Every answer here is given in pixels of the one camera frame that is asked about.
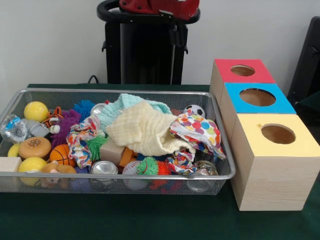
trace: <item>wire mesh basket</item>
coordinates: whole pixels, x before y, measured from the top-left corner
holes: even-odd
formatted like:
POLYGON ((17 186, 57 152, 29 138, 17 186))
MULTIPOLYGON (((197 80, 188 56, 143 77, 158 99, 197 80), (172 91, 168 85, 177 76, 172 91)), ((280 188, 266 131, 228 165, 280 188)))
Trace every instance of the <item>wire mesh basket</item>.
MULTIPOLYGON (((170 194, 170 195, 217 195, 226 180, 235 175, 235 164, 222 124, 217 102, 207 92, 177 91, 124 91, 87 89, 28 88, 17 92, 0 115, 0 123, 8 114, 23 118, 25 106, 33 101, 43 102, 50 110, 60 106, 70 110, 81 100, 103 103, 114 102, 120 93, 128 93, 146 100, 163 102, 172 109, 183 110, 195 104, 206 112, 206 118, 216 121, 221 132, 222 148, 226 160, 216 164, 217 176, 185 175, 104 175, 104 174, 62 174, 37 172, 0 172, 0 192, 14 193, 74 193, 74 194, 170 194), (57 178, 64 186, 57 184, 48 189, 41 186, 44 178, 57 178)), ((1 139, 0 157, 6 157, 11 143, 1 139)))

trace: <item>yellow box lid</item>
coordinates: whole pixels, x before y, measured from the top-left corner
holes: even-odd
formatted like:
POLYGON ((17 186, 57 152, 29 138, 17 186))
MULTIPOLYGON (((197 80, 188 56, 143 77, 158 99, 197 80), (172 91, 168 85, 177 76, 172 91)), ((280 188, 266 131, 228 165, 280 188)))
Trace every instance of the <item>yellow box lid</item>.
POLYGON ((256 157, 320 157, 319 144, 295 114, 239 113, 237 117, 256 157))

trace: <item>basketball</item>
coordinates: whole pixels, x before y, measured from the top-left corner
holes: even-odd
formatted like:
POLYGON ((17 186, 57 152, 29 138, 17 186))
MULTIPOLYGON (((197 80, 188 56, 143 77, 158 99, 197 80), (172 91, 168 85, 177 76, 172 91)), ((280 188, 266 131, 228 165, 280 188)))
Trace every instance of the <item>basketball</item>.
POLYGON ((57 161, 58 164, 70 165, 72 167, 76 166, 76 162, 68 157, 69 155, 69 147, 67 144, 62 144, 56 146, 52 149, 50 153, 50 162, 57 161))

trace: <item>black cable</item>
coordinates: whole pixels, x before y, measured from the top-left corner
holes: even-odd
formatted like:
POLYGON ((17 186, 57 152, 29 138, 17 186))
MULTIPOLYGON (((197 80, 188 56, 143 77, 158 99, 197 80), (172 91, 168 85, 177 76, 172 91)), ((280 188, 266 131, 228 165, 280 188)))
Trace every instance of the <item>black cable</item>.
POLYGON ((92 79, 95 79, 95 82, 96 82, 97 84, 99 83, 99 80, 98 80, 97 76, 96 76, 96 75, 92 75, 91 77, 89 77, 88 84, 91 83, 91 80, 92 80, 92 79))

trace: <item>soccer ball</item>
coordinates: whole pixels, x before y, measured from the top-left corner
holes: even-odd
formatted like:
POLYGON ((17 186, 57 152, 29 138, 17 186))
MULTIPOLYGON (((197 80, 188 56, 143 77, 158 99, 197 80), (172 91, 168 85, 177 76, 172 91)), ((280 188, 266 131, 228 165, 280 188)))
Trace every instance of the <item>soccer ball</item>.
POLYGON ((194 104, 189 105, 183 110, 183 113, 185 114, 189 109, 191 109, 191 112, 198 114, 203 118, 206 117, 205 111, 199 105, 194 105, 194 104))

